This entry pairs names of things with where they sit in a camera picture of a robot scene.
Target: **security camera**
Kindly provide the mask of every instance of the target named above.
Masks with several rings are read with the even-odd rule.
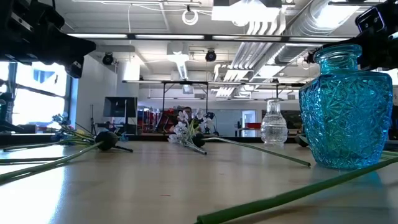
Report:
[[[106,52],[104,58],[102,58],[102,63],[104,65],[112,65],[113,63],[113,54],[112,52]]]
[[[214,50],[208,50],[206,54],[206,61],[214,62],[216,59],[217,59],[216,52],[214,52]]]

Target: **blue glass vase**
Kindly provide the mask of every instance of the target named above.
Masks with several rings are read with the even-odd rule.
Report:
[[[320,75],[300,89],[300,110],[317,163],[360,169],[378,162],[387,138],[392,81],[358,70],[358,45],[325,48],[314,57]]]

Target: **workbench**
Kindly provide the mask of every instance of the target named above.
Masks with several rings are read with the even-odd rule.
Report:
[[[1,223],[194,223],[197,215],[272,197],[347,171],[317,165],[308,148],[267,148],[308,168],[226,143],[207,156],[168,142],[120,142],[134,153],[90,151],[64,166],[0,185]],[[2,158],[70,155],[81,146],[2,152]],[[0,173],[35,164],[0,166]],[[397,165],[229,223],[397,223]]]

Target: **computer monitor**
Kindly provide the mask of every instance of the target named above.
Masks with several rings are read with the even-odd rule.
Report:
[[[104,103],[105,117],[135,118],[137,111],[136,97],[106,97]]]

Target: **red object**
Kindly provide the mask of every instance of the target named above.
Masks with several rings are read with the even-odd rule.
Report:
[[[261,123],[246,123],[245,125],[246,125],[245,128],[256,128],[256,129],[261,128]]]

